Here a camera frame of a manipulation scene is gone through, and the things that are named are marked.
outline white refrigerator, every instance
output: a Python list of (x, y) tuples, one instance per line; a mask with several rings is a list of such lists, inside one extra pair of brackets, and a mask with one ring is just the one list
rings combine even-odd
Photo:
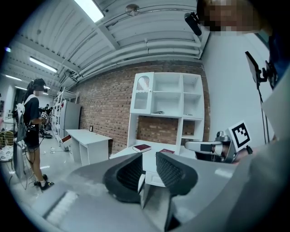
[(81, 106), (69, 101), (64, 101), (60, 112), (59, 136), (64, 138), (68, 135), (66, 130), (77, 130), (80, 121)]

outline desk drawer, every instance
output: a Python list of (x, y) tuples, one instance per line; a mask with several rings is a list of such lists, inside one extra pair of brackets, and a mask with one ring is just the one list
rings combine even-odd
[(155, 186), (165, 187), (157, 173), (146, 172), (145, 183)]

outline ceiling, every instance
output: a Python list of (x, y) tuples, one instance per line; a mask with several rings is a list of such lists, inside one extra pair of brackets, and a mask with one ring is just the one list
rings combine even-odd
[[(73, 0), (48, 0), (24, 23), (7, 52), (2, 74), (21, 78), (20, 87), (43, 78), (55, 94), (109, 69), (152, 60), (199, 59), (209, 32), (197, 37), (184, 21), (194, 0), (94, 0), (105, 17), (93, 21)], [(137, 4), (140, 13), (127, 15)], [(29, 60), (32, 56), (58, 71)]]

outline red book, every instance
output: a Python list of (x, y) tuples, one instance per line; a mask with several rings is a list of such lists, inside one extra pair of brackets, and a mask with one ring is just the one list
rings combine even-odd
[(163, 151), (163, 152), (169, 152), (169, 153), (172, 153), (172, 154), (174, 154), (174, 152), (175, 152), (175, 151), (167, 150), (167, 149), (162, 149), (160, 152), (162, 152), (162, 151)]
[(146, 144), (142, 144), (142, 145), (134, 146), (133, 150), (138, 151), (138, 152), (146, 152), (148, 150), (151, 150), (151, 147)]

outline glossy floor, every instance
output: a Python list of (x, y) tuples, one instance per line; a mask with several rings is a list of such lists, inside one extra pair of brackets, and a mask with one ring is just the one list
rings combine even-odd
[[(40, 188), (34, 186), (34, 177), (28, 161), (24, 161), (26, 175), (19, 180), (14, 170), (11, 169), (11, 163), (1, 163), (2, 170), (10, 190), (17, 199), (25, 204), (32, 205), (35, 200), (42, 194)], [(74, 163), (68, 152), (64, 152), (58, 146), (55, 138), (44, 139), (40, 144), (40, 168), (43, 174), (48, 176), (48, 180), (57, 183), (67, 177), (72, 171), (81, 167), (80, 164)]]

